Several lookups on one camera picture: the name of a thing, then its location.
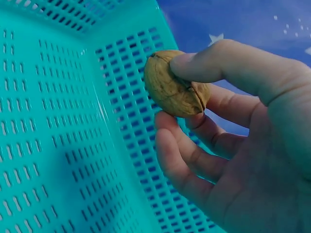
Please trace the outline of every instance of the knuckle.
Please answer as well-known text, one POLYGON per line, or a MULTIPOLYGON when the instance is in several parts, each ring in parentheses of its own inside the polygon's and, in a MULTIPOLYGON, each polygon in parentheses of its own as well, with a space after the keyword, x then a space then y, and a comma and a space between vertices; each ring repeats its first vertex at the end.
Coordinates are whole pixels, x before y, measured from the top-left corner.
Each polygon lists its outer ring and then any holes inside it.
POLYGON ((311 75, 310 67, 299 60, 289 59, 287 69, 290 73, 294 74, 294 76, 311 75))

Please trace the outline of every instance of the hand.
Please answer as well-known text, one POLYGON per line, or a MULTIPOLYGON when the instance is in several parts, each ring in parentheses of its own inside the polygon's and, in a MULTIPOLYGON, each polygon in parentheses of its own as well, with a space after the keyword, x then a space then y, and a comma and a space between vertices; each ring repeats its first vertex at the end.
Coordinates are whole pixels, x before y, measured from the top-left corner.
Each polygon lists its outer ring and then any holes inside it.
POLYGON ((210 84, 207 108, 249 128, 226 133, 204 114, 187 126, 215 154, 155 118, 160 166, 174 187, 228 233, 311 232, 311 69, 231 40, 171 61, 182 79, 226 79, 248 95, 210 84))

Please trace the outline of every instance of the star pattern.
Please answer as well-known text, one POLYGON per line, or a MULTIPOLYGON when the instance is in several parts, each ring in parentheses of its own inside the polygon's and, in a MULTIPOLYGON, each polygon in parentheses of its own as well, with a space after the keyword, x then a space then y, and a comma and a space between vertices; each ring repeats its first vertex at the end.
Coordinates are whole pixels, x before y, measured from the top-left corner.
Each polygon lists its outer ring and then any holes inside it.
POLYGON ((224 39, 224 34, 221 33, 218 36, 214 36, 214 35, 209 34, 209 37, 210 37, 211 42, 210 42, 210 44, 208 46, 211 46, 212 44, 216 43, 217 41, 223 40, 224 39))

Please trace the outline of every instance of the white star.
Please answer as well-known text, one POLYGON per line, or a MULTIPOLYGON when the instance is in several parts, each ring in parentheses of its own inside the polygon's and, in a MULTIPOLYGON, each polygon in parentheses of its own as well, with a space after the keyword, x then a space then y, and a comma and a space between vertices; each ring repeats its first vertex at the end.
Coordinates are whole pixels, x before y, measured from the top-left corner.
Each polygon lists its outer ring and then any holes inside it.
POLYGON ((221 33, 219 36, 214 36, 214 35, 209 34, 209 37, 210 37, 211 42, 208 46, 211 46, 212 44, 216 43, 217 41, 223 40, 224 34, 221 33))
POLYGON ((305 50, 305 52, 306 52, 307 54, 311 55, 311 47, 307 48, 307 49, 305 50))

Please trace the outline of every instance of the fingernail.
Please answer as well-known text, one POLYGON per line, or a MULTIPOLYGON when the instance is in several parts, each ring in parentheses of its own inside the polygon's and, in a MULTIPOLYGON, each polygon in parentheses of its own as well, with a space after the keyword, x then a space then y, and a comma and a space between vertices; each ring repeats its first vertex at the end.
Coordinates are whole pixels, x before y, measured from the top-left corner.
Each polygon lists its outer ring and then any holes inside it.
POLYGON ((176 56, 172 59, 171 63, 173 65, 182 65, 190 62, 196 53, 185 53, 179 56, 176 56))

